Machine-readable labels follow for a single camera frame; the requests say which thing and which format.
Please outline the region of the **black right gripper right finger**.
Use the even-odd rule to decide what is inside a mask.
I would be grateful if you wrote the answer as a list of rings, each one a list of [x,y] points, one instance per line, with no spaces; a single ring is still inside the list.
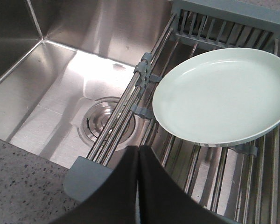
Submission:
[[[139,203],[142,224],[225,224],[171,179],[149,146],[139,148]]]

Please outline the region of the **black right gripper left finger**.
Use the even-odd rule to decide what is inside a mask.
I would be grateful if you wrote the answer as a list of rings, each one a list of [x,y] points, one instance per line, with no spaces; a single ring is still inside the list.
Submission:
[[[86,201],[53,224],[134,224],[138,180],[138,147],[128,146],[118,165]]]

